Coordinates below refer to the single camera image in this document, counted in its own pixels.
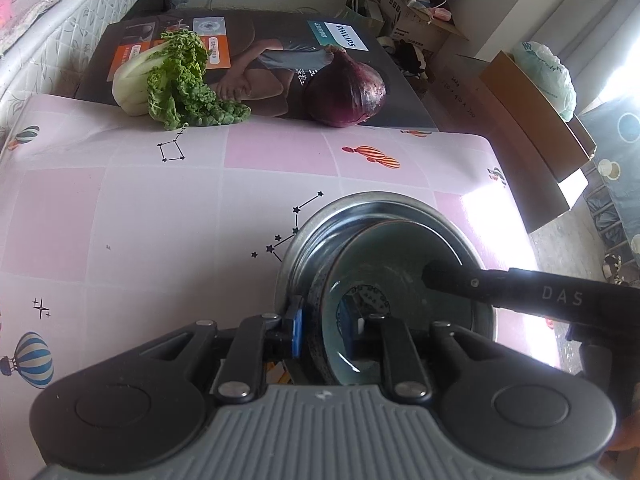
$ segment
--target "hot air balloon print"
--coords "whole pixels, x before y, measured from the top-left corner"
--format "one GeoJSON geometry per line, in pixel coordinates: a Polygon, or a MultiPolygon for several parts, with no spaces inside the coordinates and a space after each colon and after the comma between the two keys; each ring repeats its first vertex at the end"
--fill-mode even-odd
{"type": "Polygon", "coordinates": [[[414,137],[426,137],[431,135],[431,132],[420,132],[418,130],[400,130],[401,133],[409,134],[414,137]]]}
{"type": "Polygon", "coordinates": [[[35,137],[38,136],[39,133],[40,133],[39,126],[28,126],[23,131],[16,134],[15,137],[11,139],[11,141],[9,141],[7,148],[10,151],[13,151],[18,147],[18,145],[31,142],[35,137]]]}
{"type": "Polygon", "coordinates": [[[344,146],[342,150],[347,153],[359,153],[360,155],[364,156],[369,162],[379,162],[387,168],[396,170],[400,167],[400,163],[397,160],[385,155],[385,153],[381,152],[379,149],[373,148],[371,146],[358,146],[357,148],[344,146]]]}
{"type": "Polygon", "coordinates": [[[380,164],[388,168],[393,168],[394,170],[397,170],[400,167],[400,163],[397,160],[395,160],[392,156],[386,156],[385,158],[381,158],[376,162],[379,162],[380,164]]]}
{"type": "Polygon", "coordinates": [[[53,377],[53,358],[49,347],[39,334],[27,332],[15,347],[14,357],[0,359],[0,373],[10,376],[14,372],[35,388],[44,388],[53,377]]]}

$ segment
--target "pink tablecloth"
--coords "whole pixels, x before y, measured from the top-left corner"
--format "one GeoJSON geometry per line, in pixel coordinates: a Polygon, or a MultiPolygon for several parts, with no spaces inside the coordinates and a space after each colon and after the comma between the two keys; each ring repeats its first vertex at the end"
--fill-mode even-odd
{"type": "MultiPolygon", "coordinates": [[[[28,410],[47,381],[203,317],[272,310],[296,226],[341,196],[434,206],[484,265],[535,268],[489,143],[461,134],[251,118],[164,132],[119,108],[39,95],[0,160],[0,358],[35,332],[46,370],[0,375],[0,478],[41,466],[28,410]]],[[[543,319],[500,311],[498,341],[558,364],[543,319]]]]}

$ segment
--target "floor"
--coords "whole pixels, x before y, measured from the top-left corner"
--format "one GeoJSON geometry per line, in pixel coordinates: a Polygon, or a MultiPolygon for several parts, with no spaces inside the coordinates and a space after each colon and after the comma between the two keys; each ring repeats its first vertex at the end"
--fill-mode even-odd
{"type": "MultiPolygon", "coordinates": [[[[529,238],[540,270],[604,281],[605,247],[582,198],[571,211],[533,232],[529,238]]],[[[578,343],[565,340],[567,325],[558,322],[554,325],[562,369],[575,374],[581,369],[578,343]]]]}

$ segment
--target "green leaves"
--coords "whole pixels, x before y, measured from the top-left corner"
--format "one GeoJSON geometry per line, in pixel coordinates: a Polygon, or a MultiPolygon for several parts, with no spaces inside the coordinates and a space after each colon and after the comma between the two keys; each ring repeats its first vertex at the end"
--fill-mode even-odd
{"type": "Polygon", "coordinates": [[[113,95],[130,115],[148,111],[166,130],[189,126],[217,126],[244,121],[251,109],[218,99],[203,81],[207,51],[190,30],[163,32],[164,40],[117,71],[113,95]],[[146,110],[144,87],[146,86],[146,110]]]}

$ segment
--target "mattress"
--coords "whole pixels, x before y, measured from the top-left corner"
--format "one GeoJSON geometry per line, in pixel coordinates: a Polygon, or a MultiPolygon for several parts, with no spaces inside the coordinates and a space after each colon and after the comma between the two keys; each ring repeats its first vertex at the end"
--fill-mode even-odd
{"type": "Polygon", "coordinates": [[[63,0],[31,25],[0,59],[0,145],[31,95],[73,97],[104,29],[136,1],[63,0]]]}

